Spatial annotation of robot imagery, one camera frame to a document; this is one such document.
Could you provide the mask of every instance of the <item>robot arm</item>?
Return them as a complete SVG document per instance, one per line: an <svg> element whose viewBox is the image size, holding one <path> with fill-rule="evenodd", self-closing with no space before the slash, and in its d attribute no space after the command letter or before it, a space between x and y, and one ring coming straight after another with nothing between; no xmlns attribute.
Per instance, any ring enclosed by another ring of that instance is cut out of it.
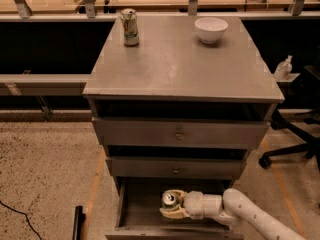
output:
<svg viewBox="0 0 320 240"><path fill-rule="evenodd" d="M170 219L211 218L227 226L238 226L245 220L268 240L305 240L235 189L227 189L223 196L169 190L162 195L160 212Z"/></svg>

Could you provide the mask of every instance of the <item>chair wheel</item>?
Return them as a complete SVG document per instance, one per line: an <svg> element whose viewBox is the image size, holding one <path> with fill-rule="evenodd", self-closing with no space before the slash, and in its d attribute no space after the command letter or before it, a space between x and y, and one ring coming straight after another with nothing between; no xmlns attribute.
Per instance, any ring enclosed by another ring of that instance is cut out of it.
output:
<svg viewBox="0 0 320 240"><path fill-rule="evenodd" d="M270 167L271 163L272 163L271 159L267 156L262 156L259 159L259 164L263 169L268 169Z"/></svg>

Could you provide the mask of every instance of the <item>aluminum can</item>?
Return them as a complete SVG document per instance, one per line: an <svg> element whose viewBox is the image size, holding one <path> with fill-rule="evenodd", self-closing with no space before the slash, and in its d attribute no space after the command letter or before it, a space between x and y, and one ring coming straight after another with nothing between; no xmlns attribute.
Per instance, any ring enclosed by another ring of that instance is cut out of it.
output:
<svg viewBox="0 0 320 240"><path fill-rule="evenodd" d="M162 194L161 199L162 208L172 209L178 205L178 199L175 193L166 191Z"/></svg>
<svg viewBox="0 0 320 240"><path fill-rule="evenodd" d="M120 19L124 31L124 44L133 46L139 43L137 14L134 9L126 8L120 13Z"/></svg>

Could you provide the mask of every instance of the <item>terrazzo floor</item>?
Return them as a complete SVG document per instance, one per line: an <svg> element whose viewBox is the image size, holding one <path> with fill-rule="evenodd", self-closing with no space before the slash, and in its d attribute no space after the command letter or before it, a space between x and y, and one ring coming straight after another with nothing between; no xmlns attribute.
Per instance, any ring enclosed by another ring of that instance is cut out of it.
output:
<svg viewBox="0 0 320 240"><path fill-rule="evenodd" d="M104 164L88 115L62 115L43 122L41 114L0 114L0 200L28 214L44 240L70 240L75 207L87 214L83 235L105 240L115 225L118 194ZM315 136L318 125L296 123ZM233 187L309 240L320 239L320 173L303 154L274 158L263 170L260 156L302 141L288 130L269 129ZM246 240L264 239L244 222L234 228ZM0 239L40 239L24 215L0 206Z"/></svg>

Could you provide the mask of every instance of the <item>office chair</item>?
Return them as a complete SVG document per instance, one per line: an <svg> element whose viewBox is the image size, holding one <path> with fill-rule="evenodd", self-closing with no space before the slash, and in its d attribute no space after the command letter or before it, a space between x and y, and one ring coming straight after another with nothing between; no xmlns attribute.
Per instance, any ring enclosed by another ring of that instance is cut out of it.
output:
<svg viewBox="0 0 320 240"><path fill-rule="evenodd" d="M312 78L312 81L316 84L316 89L310 89L312 86L310 82L308 82L307 90L313 97L313 101L316 103L319 103L320 96L318 96L320 85L320 68L314 67L314 66L307 66L305 67L305 72L308 75L308 77ZM307 124L320 124L319 120L313 119L313 118L306 118L304 119L304 122ZM270 167L272 161L270 157L272 156L281 156L281 155L287 155L287 154L294 154L294 153L300 153L300 152L307 152L305 157L307 159L311 159L312 157L316 157L318 168L320 171L320 137L314 137L311 134L307 133L306 131L300 129L299 127L293 125L286 119L284 119L279 110L276 109L272 115L272 121L271 121L271 127L274 130L280 130L280 129L289 129L291 132L296 134L298 137L300 137L302 140L305 141L305 143L300 145L295 145L292 147L287 148L281 148L277 150L271 150L268 152L265 152L263 156L259 159L259 164L262 168L267 169Z"/></svg>

